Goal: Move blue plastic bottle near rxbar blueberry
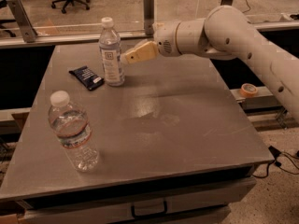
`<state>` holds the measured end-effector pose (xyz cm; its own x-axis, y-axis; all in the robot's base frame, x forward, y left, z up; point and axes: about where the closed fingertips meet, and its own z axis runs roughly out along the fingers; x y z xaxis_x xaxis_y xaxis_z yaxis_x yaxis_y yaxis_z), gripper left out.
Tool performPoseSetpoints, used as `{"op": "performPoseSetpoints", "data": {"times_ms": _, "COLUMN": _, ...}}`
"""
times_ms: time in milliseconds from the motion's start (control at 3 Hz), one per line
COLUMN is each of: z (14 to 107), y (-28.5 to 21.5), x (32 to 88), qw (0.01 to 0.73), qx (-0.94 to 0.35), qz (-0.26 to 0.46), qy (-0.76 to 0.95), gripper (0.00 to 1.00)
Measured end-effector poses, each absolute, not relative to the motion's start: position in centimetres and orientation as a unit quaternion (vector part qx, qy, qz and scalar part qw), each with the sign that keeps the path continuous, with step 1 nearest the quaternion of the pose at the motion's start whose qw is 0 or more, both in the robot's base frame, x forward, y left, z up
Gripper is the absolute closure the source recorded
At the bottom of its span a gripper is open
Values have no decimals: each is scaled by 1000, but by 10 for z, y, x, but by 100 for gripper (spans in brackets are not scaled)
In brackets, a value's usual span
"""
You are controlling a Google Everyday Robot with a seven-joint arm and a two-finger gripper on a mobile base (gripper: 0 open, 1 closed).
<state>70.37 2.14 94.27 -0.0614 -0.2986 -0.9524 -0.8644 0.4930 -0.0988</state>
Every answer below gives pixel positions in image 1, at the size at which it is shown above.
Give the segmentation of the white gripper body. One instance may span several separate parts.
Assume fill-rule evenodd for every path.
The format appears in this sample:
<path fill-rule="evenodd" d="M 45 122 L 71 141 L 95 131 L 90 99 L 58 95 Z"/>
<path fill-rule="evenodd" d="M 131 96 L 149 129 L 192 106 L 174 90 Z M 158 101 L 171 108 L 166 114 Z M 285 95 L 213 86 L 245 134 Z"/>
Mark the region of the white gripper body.
<path fill-rule="evenodd" d="M 179 21 L 155 22 L 153 24 L 153 37 L 163 56 L 177 57 L 180 55 L 177 46 L 178 26 Z"/>

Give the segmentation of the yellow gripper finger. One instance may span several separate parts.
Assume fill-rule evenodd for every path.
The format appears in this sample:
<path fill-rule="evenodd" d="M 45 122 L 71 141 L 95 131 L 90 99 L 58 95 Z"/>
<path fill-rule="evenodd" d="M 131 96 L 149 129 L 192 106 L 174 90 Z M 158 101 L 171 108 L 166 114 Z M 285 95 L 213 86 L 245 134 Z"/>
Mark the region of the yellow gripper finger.
<path fill-rule="evenodd" d="M 144 62 L 155 59 L 158 54 L 159 50 L 157 44 L 154 41 L 150 41 L 141 47 L 136 49 L 131 48 L 125 51 L 121 55 L 121 62 L 124 64 Z"/>
<path fill-rule="evenodd" d="M 138 48 L 138 47 L 141 47 L 141 46 L 147 44 L 148 42 L 150 42 L 148 39 L 143 39 L 143 40 L 141 40 L 140 42 L 138 42 L 138 43 L 134 46 L 134 48 L 136 49 L 136 48 Z"/>

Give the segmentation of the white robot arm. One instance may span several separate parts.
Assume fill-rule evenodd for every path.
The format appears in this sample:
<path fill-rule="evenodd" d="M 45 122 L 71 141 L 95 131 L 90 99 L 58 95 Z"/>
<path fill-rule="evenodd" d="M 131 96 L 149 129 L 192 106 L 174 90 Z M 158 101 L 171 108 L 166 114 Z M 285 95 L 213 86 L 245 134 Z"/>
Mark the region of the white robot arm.
<path fill-rule="evenodd" d="M 125 51 L 122 63 L 144 62 L 158 55 L 237 58 L 299 121 L 299 59 L 265 38 L 237 8 L 219 6 L 204 19 L 157 22 L 153 29 L 154 39 Z"/>

